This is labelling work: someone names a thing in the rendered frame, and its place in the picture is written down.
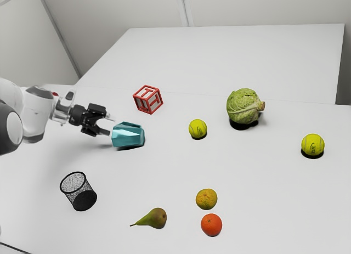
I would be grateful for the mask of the green pear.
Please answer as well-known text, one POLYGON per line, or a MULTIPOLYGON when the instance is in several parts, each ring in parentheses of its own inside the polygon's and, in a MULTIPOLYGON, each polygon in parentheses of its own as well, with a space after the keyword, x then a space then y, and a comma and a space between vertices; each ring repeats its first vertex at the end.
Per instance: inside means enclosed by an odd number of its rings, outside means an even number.
POLYGON ((157 208, 153 208, 144 217, 136 221, 134 224, 131 224, 130 226, 132 227, 134 225, 146 225, 155 229, 162 229, 166 225, 166 222, 167 222, 166 211, 162 208, 157 207, 157 208))

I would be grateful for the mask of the red letter block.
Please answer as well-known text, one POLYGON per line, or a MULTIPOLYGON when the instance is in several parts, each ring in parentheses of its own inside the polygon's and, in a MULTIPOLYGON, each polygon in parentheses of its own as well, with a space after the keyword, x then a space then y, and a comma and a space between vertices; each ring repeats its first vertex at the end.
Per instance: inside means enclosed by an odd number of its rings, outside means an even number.
POLYGON ((134 102, 139 111, 153 114, 163 105, 160 90, 156 87, 144 85, 133 94, 134 102))

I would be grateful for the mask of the black mesh pen holder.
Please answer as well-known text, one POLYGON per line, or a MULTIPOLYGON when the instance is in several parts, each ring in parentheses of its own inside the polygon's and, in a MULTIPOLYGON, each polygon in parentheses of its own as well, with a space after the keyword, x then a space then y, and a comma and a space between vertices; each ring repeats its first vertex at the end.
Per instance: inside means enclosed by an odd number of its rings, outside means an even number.
POLYGON ((65 194, 76 211, 86 211, 97 201, 97 194, 83 172, 72 172, 60 182, 60 191, 65 194))

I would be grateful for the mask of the teal faceted mug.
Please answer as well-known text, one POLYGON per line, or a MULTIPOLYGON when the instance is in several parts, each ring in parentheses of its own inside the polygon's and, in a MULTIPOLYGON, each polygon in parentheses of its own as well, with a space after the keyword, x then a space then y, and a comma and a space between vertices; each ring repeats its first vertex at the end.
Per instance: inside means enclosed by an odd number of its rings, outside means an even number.
POLYGON ((113 147, 116 148, 143 146, 145 143, 145 132, 141 125, 121 122, 113 127, 111 141, 113 147))

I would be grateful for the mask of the yellowish orange fruit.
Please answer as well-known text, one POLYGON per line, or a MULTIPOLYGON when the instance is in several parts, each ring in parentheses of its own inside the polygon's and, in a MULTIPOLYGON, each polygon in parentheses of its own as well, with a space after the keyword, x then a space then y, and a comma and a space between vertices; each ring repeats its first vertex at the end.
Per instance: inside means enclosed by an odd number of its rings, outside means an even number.
POLYGON ((218 200, 217 193, 211 189, 206 188, 200 190, 195 198, 195 202, 200 209, 210 210, 215 207, 218 200))

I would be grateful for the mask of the green cabbage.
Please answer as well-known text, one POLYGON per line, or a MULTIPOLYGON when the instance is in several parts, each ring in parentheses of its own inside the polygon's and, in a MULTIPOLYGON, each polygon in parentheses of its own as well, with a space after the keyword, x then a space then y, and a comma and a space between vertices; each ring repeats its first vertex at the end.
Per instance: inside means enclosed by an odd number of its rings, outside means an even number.
POLYGON ((249 125, 258 120, 259 113, 264 111, 265 102, 249 88, 232 91, 227 98, 227 114, 235 123, 249 125))

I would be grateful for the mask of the yellow tennis ball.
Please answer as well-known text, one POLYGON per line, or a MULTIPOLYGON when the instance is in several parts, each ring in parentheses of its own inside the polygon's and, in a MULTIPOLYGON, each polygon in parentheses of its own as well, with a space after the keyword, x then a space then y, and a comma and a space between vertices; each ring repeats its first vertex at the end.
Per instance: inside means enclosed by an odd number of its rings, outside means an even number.
POLYGON ((309 156, 319 156, 324 152, 325 142, 315 133, 307 134, 301 141, 302 151, 309 156))
POLYGON ((201 119, 194 119, 189 123, 188 130, 193 138, 203 138, 207 134, 207 125, 201 119))

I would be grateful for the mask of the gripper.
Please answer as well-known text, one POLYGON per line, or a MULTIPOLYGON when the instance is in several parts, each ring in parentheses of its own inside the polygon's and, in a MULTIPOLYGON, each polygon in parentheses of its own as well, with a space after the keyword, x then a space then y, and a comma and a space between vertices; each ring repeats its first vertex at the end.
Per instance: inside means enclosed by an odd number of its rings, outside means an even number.
POLYGON ((69 124, 82 126, 81 132, 92 137, 97 135, 109 136, 110 131, 97 125, 97 121, 103 118, 109 121, 116 121, 114 116, 106 112, 106 107, 104 106, 90 103, 88 108, 85 109, 84 106, 76 104, 71 109, 69 124))

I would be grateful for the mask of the bright orange fruit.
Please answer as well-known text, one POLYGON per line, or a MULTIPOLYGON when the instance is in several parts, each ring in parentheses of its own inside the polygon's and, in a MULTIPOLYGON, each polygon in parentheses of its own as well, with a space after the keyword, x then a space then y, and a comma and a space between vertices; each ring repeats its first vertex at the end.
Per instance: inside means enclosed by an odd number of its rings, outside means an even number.
POLYGON ((222 230, 221 218, 214 214, 209 213, 203 216, 201 220, 201 229, 208 236, 217 236, 222 230))

